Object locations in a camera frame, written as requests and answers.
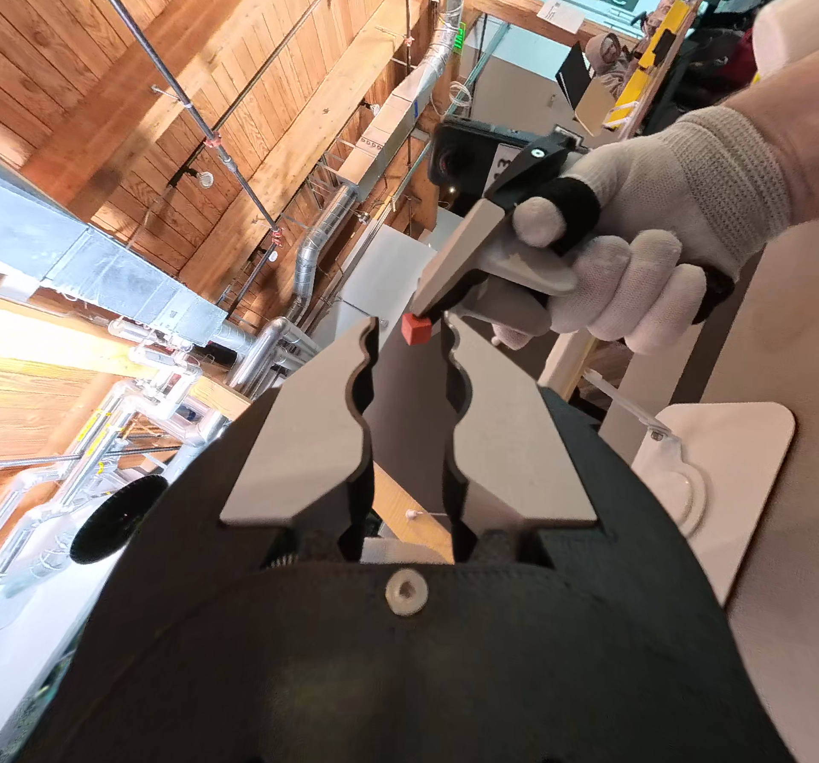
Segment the person's right hand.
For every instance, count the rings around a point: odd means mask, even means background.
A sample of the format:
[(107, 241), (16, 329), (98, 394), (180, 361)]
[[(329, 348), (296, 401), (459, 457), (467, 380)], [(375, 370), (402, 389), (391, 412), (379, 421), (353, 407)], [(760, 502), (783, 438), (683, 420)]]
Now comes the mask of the person's right hand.
[(576, 287), (549, 297), (558, 334), (668, 348), (731, 291), (743, 266), (801, 218), (784, 158), (739, 111), (719, 105), (651, 136), (604, 145), (514, 209), (532, 248), (566, 241)]

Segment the large rectangular silver duct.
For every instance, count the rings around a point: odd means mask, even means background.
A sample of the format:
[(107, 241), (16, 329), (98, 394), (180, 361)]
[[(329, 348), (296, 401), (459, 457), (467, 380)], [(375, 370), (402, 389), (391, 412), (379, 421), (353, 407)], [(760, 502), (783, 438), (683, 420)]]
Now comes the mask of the large rectangular silver duct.
[(1, 168), (2, 275), (96, 305), (155, 331), (205, 346), (226, 312), (96, 226), (85, 223), (14, 169)]

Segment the dark-faced wooden stand board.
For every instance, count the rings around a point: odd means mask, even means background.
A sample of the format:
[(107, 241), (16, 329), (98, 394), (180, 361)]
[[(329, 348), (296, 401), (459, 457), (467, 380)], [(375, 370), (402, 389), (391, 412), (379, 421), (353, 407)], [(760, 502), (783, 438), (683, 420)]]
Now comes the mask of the dark-faced wooden stand board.
[(365, 413), (373, 435), (375, 512), (401, 542), (453, 563), (449, 519), (409, 521), (408, 509), (445, 512), (445, 444), (457, 414), (446, 395), (449, 361), (436, 328), (431, 342), (409, 346), (395, 328), (374, 368), (374, 401)]

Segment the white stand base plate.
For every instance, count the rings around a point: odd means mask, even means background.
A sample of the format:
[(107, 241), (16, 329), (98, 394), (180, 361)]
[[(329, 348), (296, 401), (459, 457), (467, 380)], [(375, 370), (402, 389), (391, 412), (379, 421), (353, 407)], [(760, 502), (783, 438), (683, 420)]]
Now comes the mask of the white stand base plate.
[(635, 407), (645, 437), (632, 470), (687, 540), (724, 606), (796, 430), (779, 403)]

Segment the white paper sign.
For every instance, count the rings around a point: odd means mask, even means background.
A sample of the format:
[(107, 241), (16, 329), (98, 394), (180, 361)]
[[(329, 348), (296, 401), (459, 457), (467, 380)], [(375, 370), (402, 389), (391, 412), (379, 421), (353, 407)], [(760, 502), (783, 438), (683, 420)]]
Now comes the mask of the white paper sign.
[(572, 35), (578, 34), (585, 22), (584, 11), (567, 0), (546, 0), (537, 17)]

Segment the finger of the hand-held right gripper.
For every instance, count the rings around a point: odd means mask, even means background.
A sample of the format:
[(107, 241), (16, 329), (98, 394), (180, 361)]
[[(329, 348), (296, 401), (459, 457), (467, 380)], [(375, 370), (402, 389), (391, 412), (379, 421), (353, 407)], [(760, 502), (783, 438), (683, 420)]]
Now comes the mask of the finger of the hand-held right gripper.
[(441, 287), (441, 323), (454, 330), (474, 318), (521, 334), (546, 334), (551, 316), (546, 305), (525, 287), (488, 273), (462, 273)]
[(574, 271), (553, 250), (527, 246), (517, 236), (511, 215), (485, 198), (469, 210), (425, 266), (411, 312), (416, 317), (433, 317), (450, 307), (472, 272), (547, 296), (562, 296), (577, 286)]

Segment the person's right forearm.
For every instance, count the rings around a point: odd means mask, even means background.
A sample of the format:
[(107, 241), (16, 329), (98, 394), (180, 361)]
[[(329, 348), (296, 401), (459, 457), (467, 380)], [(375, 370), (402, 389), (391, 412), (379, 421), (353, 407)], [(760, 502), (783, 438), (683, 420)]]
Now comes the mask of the person's right forearm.
[(818, 53), (731, 96), (771, 148), (790, 191), (791, 224), (818, 215)]

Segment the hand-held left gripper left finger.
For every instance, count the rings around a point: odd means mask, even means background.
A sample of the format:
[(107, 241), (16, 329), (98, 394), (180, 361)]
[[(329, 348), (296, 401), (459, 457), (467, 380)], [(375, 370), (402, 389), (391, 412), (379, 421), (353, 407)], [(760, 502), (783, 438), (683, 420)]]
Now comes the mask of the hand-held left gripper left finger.
[(282, 384), (220, 521), (230, 526), (350, 528), (370, 510), (363, 411), (373, 399), (379, 322), (361, 318)]

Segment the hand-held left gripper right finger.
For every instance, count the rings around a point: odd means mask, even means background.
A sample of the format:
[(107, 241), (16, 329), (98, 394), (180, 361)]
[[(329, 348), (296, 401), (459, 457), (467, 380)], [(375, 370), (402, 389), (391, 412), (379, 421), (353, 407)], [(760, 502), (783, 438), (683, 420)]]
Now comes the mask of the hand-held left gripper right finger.
[(513, 558), (545, 529), (585, 529), (598, 517), (537, 382), (464, 319), (441, 320), (447, 435), (442, 497), (453, 556), (466, 562), (500, 534)]

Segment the sprinkler pipe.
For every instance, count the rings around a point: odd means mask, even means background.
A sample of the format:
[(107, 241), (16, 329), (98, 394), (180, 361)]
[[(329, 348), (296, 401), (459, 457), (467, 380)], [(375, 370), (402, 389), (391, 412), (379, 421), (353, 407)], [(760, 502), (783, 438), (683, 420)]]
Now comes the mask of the sprinkler pipe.
[(134, 35), (136, 41), (142, 47), (143, 51), (145, 51), (148, 58), (153, 62), (157, 71), (165, 80), (166, 86), (169, 87), (170, 91), (169, 92), (166, 92), (164, 90), (161, 91), (160, 88), (156, 85), (153, 85), (151, 87), (151, 90), (160, 95), (174, 98), (192, 116), (193, 120), (195, 121), (195, 123), (197, 124), (197, 126), (199, 127), (200, 131), (203, 134), (203, 141), (201, 142), (201, 145), (203, 147), (206, 146), (216, 151), (220, 161), (237, 178), (242, 189), (245, 191), (247, 195), (249, 195), (253, 204), (258, 208), (259, 212), (261, 213), (261, 216), (268, 223), (268, 225), (270, 225), (273, 243), (278, 244), (281, 238), (281, 231), (278, 228), (278, 221), (271, 217), (268, 210), (262, 204), (261, 200), (256, 195), (255, 191), (253, 190), (248, 180), (241, 173), (233, 157), (224, 148), (223, 140), (220, 133), (217, 133), (204, 120), (198, 108), (193, 103), (192, 99), (184, 91), (178, 79), (170, 72), (170, 70), (166, 66), (166, 63), (161, 59), (161, 57), (155, 50), (153, 44), (150, 42), (145, 33), (139, 27), (135, 18), (131, 15), (125, 4), (121, 0), (108, 1), (111, 3), (114, 10), (121, 18), (121, 20), (125, 23), (125, 26), (128, 28), (128, 30)]

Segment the clear stand strut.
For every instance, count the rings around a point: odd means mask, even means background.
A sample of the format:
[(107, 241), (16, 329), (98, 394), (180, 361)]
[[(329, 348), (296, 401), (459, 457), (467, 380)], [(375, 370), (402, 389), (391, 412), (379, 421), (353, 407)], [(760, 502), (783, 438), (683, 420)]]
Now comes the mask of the clear stand strut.
[(620, 389), (616, 388), (604, 379), (598, 371), (593, 369), (586, 369), (582, 374), (583, 379), (590, 383), (596, 389), (599, 389), (603, 394), (608, 396), (614, 405), (619, 406), (631, 416), (640, 421), (650, 433), (650, 436), (655, 441), (662, 441), (663, 439), (675, 440), (676, 436), (655, 416), (641, 408), (636, 402), (628, 399)]

